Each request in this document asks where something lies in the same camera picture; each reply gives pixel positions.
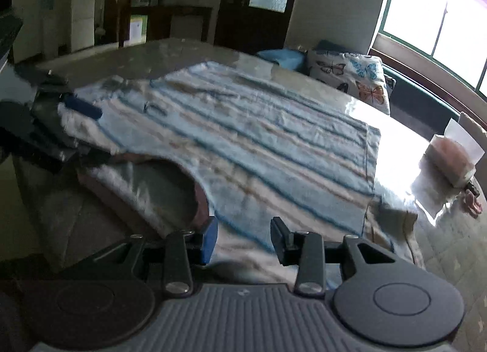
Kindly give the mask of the striped blue knit garment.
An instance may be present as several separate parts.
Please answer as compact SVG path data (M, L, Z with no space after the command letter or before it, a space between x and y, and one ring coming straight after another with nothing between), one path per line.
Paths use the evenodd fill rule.
M220 224L211 262L243 283L293 283L270 222L340 241L366 238L423 266L417 212L377 180L380 131L284 86L216 62L157 80L80 88L95 121L58 108L65 132L115 158L166 160L201 187Z

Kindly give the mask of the quilted star tablecloth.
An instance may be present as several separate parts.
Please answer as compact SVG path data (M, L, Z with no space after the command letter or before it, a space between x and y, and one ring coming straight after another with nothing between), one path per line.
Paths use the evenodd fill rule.
M125 229L154 237L195 214L190 179L219 220L213 271L242 283L293 283L269 223L339 241L367 238L458 288L460 351L486 348L486 216L463 209L426 156L427 140L391 116L298 72L210 44L160 40L43 62L102 108L59 108L63 130L117 157L112 165L15 170L55 266Z

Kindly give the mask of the white refrigerator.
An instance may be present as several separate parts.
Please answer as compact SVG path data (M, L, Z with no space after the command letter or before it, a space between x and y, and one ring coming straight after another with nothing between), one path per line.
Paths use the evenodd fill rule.
M71 52L94 45L95 0L71 0Z

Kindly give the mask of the tissue box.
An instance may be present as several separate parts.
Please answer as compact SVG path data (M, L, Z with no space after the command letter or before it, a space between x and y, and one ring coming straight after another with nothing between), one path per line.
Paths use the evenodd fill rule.
M486 130L467 114L450 119L443 135L430 140L425 155L453 187L466 187L474 177L486 190Z

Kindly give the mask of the pink small toy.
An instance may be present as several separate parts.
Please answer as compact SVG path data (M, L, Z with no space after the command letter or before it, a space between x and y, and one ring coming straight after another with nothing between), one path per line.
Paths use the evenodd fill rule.
M466 211L473 218L478 218L483 212L483 206L479 201L480 191L472 181L469 181L465 187L464 205Z

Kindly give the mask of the butterfly print pillow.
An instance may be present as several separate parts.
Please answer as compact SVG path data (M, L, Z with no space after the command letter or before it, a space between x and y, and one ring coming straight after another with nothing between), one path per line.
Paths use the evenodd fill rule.
M307 53L309 76L390 115L389 94L378 57L311 50Z

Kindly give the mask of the dark green sofa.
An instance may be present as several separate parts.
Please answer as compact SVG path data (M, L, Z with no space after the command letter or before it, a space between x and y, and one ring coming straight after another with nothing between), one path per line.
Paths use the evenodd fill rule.
M374 56L360 47L349 48L329 40L320 40L311 50ZM407 76L387 67L382 59L378 58L382 62L389 94L391 109L389 116L426 139L430 139L435 133L442 133L450 119L457 121L460 118L460 113L451 105Z

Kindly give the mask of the blue cushion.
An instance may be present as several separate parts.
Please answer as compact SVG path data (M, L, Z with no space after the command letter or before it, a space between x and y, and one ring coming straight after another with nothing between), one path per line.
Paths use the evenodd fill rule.
M281 68L307 74L306 53L299 50L288 48L267 49L257 52L256 55L263 60L275 63Z

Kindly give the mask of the dark wooden door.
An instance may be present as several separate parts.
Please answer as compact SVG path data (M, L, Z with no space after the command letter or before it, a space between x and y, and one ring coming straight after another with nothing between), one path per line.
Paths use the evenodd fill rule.
M282 48L295 0L220 0L214 44L246 54Z

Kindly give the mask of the window with green frame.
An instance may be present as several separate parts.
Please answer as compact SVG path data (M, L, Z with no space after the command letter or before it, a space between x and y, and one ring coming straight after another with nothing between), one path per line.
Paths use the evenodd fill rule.
M457 99L486 97L486 0L386 0L373 48Z

